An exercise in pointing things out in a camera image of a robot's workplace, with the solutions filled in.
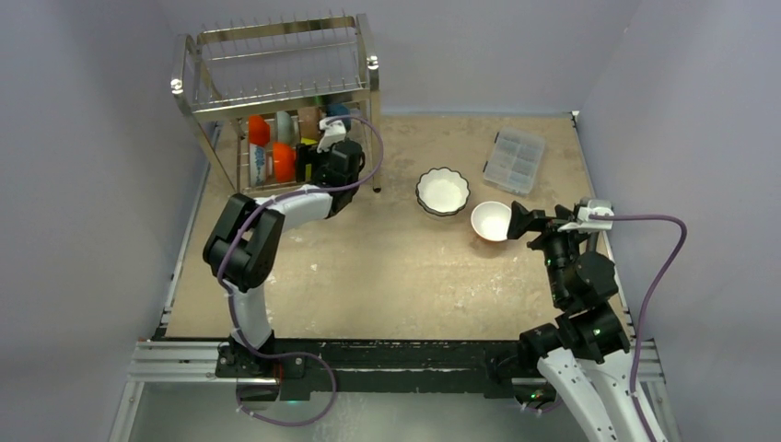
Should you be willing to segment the orange bowl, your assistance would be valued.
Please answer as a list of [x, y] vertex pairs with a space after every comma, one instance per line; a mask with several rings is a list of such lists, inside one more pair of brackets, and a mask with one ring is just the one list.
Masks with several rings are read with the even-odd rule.
[[510, 207], [497, 201], [476, 205], [470, 218], [473, 231], [480, 238], [492, 242], [507, 240], [510, 219]]

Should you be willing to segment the white fluted bowl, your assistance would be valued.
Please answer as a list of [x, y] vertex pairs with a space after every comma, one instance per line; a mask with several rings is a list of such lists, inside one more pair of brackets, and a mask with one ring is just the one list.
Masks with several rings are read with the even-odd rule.
[[417, 203], [448, 211], [466, 207], [471, 195], [470, 183], [457, 170], [434, 168], [422, 174], [415, 185]]
[[438, 211], [438, 210], [435, 210], [435, 209], [433, 209], [433, 208], [431, 208], [431, 207], [429, 207], [429, 206], [427, 206], [427, 205], [423, 204], [423, 205], [421, 206], [421, 209], [422, 209], [422, 210], [423, 210], [423, 211], [424, 211], [424, 212], [425, 212], [425, 213], [426, 213], [428, 216], [430, 216], [430, 217], [433, 217], [433, 218], [435, 218], [435, 219], [438, 219], [438, 218], [442, 218], [442, 219], [448, 219], [448, 218], [452, 218], [452, 217], [454, 217], [454, 216], [456, 216], [456, 215], [458, 215], [458, 214], [462, 213], [462, 212], [464, 211], [465, 207], [464, 207], [464, 206], [462, 206], [462, 207], [459, 207], [459, 208], [457, 208], [457, 209], [454, 209], [454, 210], [448, 210], [448, 211]]

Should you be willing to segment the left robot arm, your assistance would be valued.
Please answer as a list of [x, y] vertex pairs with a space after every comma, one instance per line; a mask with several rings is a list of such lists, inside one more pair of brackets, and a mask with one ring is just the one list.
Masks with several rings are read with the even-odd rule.
[[318, 156], [311, 182], [301, 188], [261, 200], [241, 193], [228, 199], [203, 251], [204, 261], [227, 291], [232, 323], [227, 345], [218, 351], [217, 377], [270, 377], [280, 374], [286, 358], [296, 369], [311, 359], [302, 351], [275, 350], [264, 284], [283, 234], [341, 212], [356, 195], [365, 165], [362, 146], [345, 140]]

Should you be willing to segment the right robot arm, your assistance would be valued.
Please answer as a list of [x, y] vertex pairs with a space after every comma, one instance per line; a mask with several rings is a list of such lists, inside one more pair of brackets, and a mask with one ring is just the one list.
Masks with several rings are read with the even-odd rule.
[[590, 441], [663, 441], [666, 436], [642, 391], [639, 353], [610, 305], [619, 292], [615, 264], [597, 251], [594, 237], [612, 229], [610, 203], [584, 199], [554, 215], [510, 206], [507, 238], [534, 233], [531, 250], [542, 253], [554, 307], [553, 324], [519, 336], [517, 361], [541, 374]]

